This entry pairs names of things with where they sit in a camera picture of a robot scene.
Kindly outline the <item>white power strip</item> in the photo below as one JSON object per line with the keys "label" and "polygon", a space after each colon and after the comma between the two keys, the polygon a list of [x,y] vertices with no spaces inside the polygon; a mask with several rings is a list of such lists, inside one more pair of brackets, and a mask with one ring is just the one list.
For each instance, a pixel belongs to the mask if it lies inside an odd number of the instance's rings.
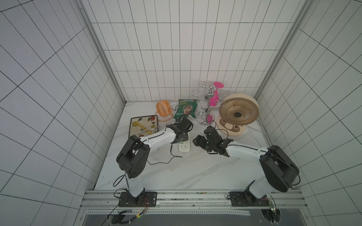
{"label": "white power strip", "polygon": [[179,152],[180,153],[190,152],[189,134],[185,134],[183,140],[179,143]]}

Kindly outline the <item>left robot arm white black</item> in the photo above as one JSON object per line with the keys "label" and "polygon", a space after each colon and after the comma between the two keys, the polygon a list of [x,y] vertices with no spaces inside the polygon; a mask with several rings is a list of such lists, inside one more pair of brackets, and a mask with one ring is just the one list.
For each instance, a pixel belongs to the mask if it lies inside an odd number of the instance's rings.
{"label": "left robot arm white black", "polygon": [[193,123],[183,118],[177,123],[146,137],[133,135],[128,138],[116,158],[119,168],[125,172],[128,188],[119,197],[119,207],[155,207],[157,192],[148,192],[142,183],[141,173],[146,167],[150,152],[167,144],[176,144],[188,140]]}

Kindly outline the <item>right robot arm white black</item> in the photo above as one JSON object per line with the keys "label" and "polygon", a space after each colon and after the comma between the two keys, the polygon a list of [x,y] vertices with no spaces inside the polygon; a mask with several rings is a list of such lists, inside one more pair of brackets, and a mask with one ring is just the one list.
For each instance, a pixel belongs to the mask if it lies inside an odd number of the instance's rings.
{"label": "right robot arm white black", "polygon": [[204,135],[193,139],[193,144],[208,154],[218,154],[247,160],[263,169],[264,175],[253,180],[242,192],[230,192],[227,199],[232,206],[254,206],[267,200],[267,194],[274,191],[287,192],[296,178],[299,169],[285,152],[276,145],[268,148],[252,147],[230,138],[222,138],[217,129],[208,126]]}

